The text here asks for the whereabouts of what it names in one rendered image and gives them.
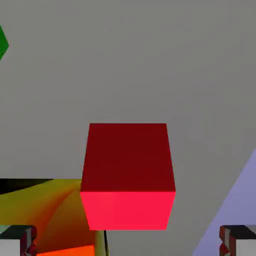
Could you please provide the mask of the small red cube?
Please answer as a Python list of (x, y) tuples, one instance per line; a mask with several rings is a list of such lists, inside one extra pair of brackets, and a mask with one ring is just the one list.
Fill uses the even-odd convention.
[(92, 123), (80, 196), (94, 231), (163, 231), (176, 186), (167, 125)]

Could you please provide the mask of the small green cube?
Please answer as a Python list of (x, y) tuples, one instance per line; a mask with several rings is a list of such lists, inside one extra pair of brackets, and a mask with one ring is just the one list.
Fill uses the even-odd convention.
[(5, 53), (7, 52), (9, 48), (9, 42), (6, 38), (6, 35), (3, 31), (2, 26), (0, 25), (0, 61), (4, 57)]

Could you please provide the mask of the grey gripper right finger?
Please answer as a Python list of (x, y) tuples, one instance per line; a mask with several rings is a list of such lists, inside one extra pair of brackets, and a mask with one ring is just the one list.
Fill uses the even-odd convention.
[(256, 225), (222, 225), (219, 256), (256, 256)]

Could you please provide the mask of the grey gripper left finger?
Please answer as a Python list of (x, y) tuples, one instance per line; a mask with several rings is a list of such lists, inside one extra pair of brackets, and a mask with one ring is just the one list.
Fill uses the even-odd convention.
[(37, 256), (33, 225), (0, 225), (0, 256)]

